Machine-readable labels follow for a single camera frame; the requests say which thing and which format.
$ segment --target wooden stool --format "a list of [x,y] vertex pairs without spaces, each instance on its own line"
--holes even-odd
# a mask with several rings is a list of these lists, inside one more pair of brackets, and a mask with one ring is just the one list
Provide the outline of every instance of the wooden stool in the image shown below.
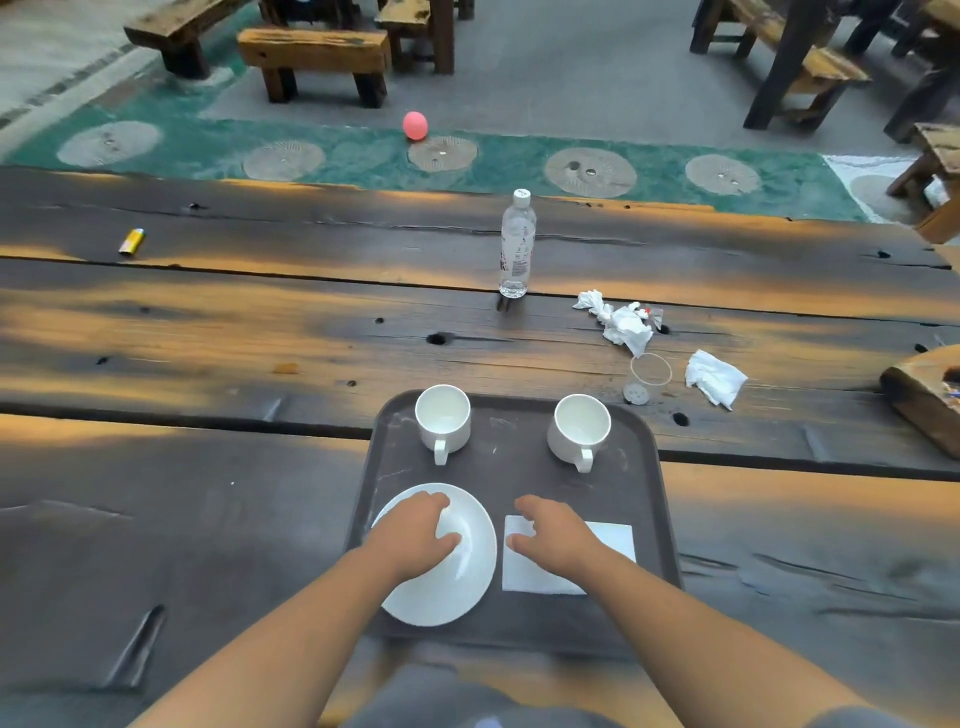
[[[917,124],[924,153],[887,188],[891,197],[909,197],[929,208],[930,214],[917,232],[931,243],[946,243],[960,234],[960,127],[948,124]],[[937,176],[950,199],[933,209],[924,195]]]
[[[461,17],[473,17],[473,0],[459,0]],[[453,6],[454,0],[376,0],[380,13],[376,27],[390,34],[390,51],[394,65],[408,61],[433,61],[437,73],[453,73]],[[400,50],[402,37],[428,37],[433,42],[433,56],[409,57]]]
[[138,17],[124,32],[133,45],[154,48],[163,65],[184,79],[205,79],[210,68],[200,46],[200,34],[249,0],[174,0]]
[[[722,22],[739,22],[745,26],[743,35],[718,36],[717,26]],[[763,0],[704,0],[694,21],[693,40],[690,52],[704,54],[711,43],[737,43],[736,58],[747,58],[759,38],[765,45],[777,50],[783,37],[785,20]],[[835,30],[826,26],[816,39],[826,43]],[[744,126],[750,129],[766,129],[769,116],[786,116],[800,122],[807,129],[817,129],[836,104],[843,91],[851,85],[870,82],[856,63],[830,48],[814,47],[804,58],[800,76],[794,80],[786,93],[813,94],[814,99],[807,109],[768,109],[762,124],[749,121]]]
[[263,71],[267,96],[283,104],[297,95],[295,70],[353,74],[365,107],[379,109],[387,96],[383,74],[390,46],[383,32],[248,28],[237,36],[244,63]]

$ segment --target ground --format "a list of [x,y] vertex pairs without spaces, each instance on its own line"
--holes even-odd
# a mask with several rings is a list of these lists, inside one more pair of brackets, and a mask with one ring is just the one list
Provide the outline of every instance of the ground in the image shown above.
[[[741,124],[772,54],[759,46],[746,62],[730,46],[690,54],[696,0],[609,0],[602,12],[579,1],[479,0],[476,18],[456,26],[456,74],[392,74],[383,109],[363,109],[349,76],[323,74],[300,74],[293,103],[268,103],[233,40],[259,22],[254,5],[204,36],[210,79],[178,81],[156,52],[125,45],[122,34],[126,19],[158,4],[0,7],[0,158],[194,179],[526,186],[797,219],[916,219],[882,190],[917,152],[882,127],[924,68],[893,59],[886,38],[864,60],[874,83],[848,91],[818,132],[780,121],[750,132]],[[369,0],[364,15],[373,15]],[[411,160],[399,130],[410,109],[426,114],[434,140],[463,140],[440,162],[465,154],[462,168],[424,171]],[[960,104],[945,119],[960,120]],[[561,168],[576,158],[597,174],[551,176],[554,155]]]

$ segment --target wooden table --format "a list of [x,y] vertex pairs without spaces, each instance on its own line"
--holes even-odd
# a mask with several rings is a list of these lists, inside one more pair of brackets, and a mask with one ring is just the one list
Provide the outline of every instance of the wooden table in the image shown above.
[[[879,704],[957,725],[960,462],[876,379],[960,342],[960,277],[898,226],[540,199],[531,294],[504,306],[507,204],[0,169],[0,623],[17,625],[0,686],[99,684],[163,604],[146,690],[169,688],[337,557],[397,392],[617,401],[629,354],[570,308],[597,287],[663,304],[650,350],[678,376],[703,348],[751,378],[732,413],[680,382],[643,410],[686,587]],[[634,665],[371,640],[325,720],[417,658],[676,725]]]

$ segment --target white cup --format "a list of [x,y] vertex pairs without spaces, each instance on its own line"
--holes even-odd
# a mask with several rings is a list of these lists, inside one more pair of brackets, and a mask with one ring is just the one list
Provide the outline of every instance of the white cup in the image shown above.
[[433,450],[433,461],[446,465],[446,457],[470,439],[470,400],[450,384],[435,384],[423,391],[414,407],[420,439]]
[[557,402],[546,442],[557,457],[589,473],[593,455],[610,434],[610,411],[590,395],[567,395]]

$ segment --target circular floor pattern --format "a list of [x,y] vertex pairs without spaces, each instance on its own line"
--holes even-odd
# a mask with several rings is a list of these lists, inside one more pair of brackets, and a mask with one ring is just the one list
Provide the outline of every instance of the circular floor pattern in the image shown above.
[[894,178],[886,175],[861,175],[850,183],[851,194],[873,211],[873,213],[891,223],[915,225],[920,222],[906,200],[890,197],[887,187]]
[[411,144],[407,158],[424,172],[451,172],[473,164],[477,145],[459,136],[430,136]]
[[113,121],[71,136],[57,159],[75,167],[102,167],[151,151],[163,132],[142,121]]
[[686,178],[714,195],[748,195],[760,188],[760,175],[742,161],[703,155],[686,163]]
[[243,160],[243,171],[252,180],[293,182],[320,167],[326,157],[316,144],[284,139],[254,149]]
[[636,171],[616,152],[571,147],[547,160],[543,174],[564,192],[580,197],[624,195],[636,184]]

